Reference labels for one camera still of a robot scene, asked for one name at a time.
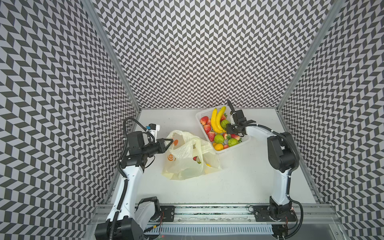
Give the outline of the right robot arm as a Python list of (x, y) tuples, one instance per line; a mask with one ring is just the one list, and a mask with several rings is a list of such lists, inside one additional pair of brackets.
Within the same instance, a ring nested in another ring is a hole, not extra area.
[(274, 169), (273, 192), (267, 207), (256, 209), (257, 213), (266, 213), (273, 222), (286, 221), (292, 203), (290, 195), (292, 173), (300, 165), (300, 157), (290, 133), (278, 133), (271, 128), (260, 125), (254, 120), (247, 120), (242, 110), (235, 110), (230, 100), (231, 123), (227, 124), (227, 133), (253, 138), (264, 136), (267, 143), (268, 161)]

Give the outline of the yellow plastic bag orange print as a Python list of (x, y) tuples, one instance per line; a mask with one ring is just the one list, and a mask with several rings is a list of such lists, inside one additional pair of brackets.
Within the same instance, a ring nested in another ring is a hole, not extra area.
[(167, 138), (174, 140), (166, 151), (162, 171), (162, 175), (167, 179), (183, 181), (222, 170), (218, 155), (209, 142), (179, 130), (170, 132)]

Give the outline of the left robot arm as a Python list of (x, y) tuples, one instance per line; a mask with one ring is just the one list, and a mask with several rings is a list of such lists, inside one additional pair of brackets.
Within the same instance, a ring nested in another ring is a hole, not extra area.
[(122, 184), (117, 189), (117, 198), (104, 223), (95, 230), (97, 240), (154, 240), (149, 232), (158, 228), (164, 219), (157, 197), (144, 198), (136, 203), (141, 179), (149, 158), (164, 154), (174, 142), (158, 139), (160, 126), (143, 126), (134, 118), (123, 121), (124, 147), (118, 158), (117, 170)]

